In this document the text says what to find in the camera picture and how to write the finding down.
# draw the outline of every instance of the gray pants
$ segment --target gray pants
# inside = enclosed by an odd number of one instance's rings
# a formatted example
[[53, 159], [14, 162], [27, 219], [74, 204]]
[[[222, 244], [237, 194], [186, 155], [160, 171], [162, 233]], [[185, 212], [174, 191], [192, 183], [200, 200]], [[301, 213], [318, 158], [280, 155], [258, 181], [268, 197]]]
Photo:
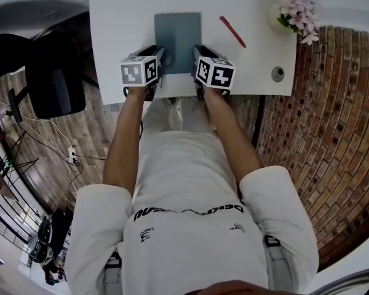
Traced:
[[151, 103], [143, 116], [142, 139], [154, 133], [171, 131], [170, 113], [177, 111], [182, 119], [183, 131], [215, 135], [205, 114], [204, 102], [199, 102], [195, 97], [186, 97], [171, 105], [168, 100], [160, 98]]

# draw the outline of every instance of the brick wall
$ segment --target brick wall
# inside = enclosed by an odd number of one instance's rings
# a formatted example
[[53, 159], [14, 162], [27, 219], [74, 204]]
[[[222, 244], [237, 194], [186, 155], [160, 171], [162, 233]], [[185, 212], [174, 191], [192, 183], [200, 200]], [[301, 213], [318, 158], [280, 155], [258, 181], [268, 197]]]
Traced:
[[328, 26], [298, 43], [292, 95], [266, 98], [258, 152], [289, 170], [320, 269], [369, 237], [368, 33]]

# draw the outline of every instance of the gray notebook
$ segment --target gray notebook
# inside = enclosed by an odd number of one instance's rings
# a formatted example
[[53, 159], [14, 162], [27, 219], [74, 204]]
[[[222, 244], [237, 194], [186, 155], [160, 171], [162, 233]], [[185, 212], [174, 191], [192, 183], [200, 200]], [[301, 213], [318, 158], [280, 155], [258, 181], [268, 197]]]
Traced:
[[201, 44], [200, 13], [169, 13], [154, 16], [156, 45], [165, 47], [163, 74], [191, 73], [192, 48]]

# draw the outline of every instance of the power outlet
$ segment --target power outlet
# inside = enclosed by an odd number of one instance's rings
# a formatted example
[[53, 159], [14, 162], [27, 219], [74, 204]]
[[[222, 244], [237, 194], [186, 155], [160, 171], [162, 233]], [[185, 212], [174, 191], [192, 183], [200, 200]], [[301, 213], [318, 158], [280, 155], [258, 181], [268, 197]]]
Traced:
[[68, 159], [72, 164], [76, 163], [76, 156], [75, 156], [76, 152], [75, 152], [75, 148], [73, 147], [69, 147], [68, 148]]

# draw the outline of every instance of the flower bouquet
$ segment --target flower bouquet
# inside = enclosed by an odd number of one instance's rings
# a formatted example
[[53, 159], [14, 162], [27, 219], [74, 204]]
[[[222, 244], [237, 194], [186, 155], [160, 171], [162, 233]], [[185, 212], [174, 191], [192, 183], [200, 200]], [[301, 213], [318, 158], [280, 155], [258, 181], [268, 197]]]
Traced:
[[296, 34], [300, 34], [302, 43], [311, 45], [318, 41], [317, 32], [320, 22], [315, 14], [315, 5], [307, 0], [280, 0], [280, 5], [274, 6], [274, 15], [280, 25], [290, 29]]

